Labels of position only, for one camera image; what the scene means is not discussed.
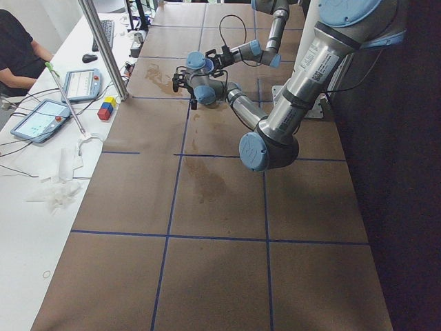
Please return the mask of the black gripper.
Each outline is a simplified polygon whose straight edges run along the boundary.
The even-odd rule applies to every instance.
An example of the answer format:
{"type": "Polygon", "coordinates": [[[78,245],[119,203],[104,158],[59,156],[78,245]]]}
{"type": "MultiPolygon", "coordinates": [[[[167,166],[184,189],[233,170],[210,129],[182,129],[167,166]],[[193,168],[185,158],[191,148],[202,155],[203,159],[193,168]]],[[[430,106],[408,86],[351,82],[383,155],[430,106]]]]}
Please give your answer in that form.
{"type": "Polygon", "coordinates": [[[177,67],[172,77],[172,88],[174,92],[178,92],[180,88],[186,89],[190,93],[190,108],[197,109],[197,100],[194,95],[194,89],[190,86],[187,79],[187,68],[177,67]]]}
{"type": "Polygon", "coordinates": [[[211,49],[205,53],[208,59],[211,59],[214,64],[214,69],[209,73],[212,77],[221,77],[224,75],[223,68],[234,64],[234,56],[231,52],[224,52],[217,54],[216,49],[211,49]]]}

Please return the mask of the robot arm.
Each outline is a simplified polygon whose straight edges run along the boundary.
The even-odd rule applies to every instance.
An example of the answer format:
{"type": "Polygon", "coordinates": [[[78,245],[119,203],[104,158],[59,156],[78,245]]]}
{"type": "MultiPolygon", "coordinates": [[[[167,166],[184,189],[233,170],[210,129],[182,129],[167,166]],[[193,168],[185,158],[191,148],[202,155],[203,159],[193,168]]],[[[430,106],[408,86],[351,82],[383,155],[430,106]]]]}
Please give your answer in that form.
{"type": "Polygon", "coordinates": [[[251,7],[256,12],[271,16],[271,27],[265,46],[261,46],[258,39],[244,40],[242,44],[229,47],[223,36],[222,25],[218,25],[218,33],[223,42],[221,52],[211,49],[205,53],[204,59],[212,66],[209,74],[213,77],[223,76],[225,68],[242,62],[250,67],[261,65],[277,68],[280,65],[281,55],[279,54],[283,32],[290,16],[290,5],[292,1],[251,1],[251,7]]]}
{"type": "Polygon", "coordinates": [[[361,49],[400,43],[409,4],[407,1],[319,1],[314,38],[299,66],[279,91],[273,110],[266,113],[237,84],[221,81],[220,76],[228,66],[238,62],[278,66],[289,6],[288,1],[253,1],[254,10],[273,18],[265,47],[252,40],[235,48],[223,46],[221,53],[194,51],[172,78],[174,90],[184,88],[190,93],[192,107],[219,100],[229,104],[249,128],[239,143],[241,161],[256,172],[283,168],[294,162],[299,151],[294,133],[342,60],[361,49]]]}

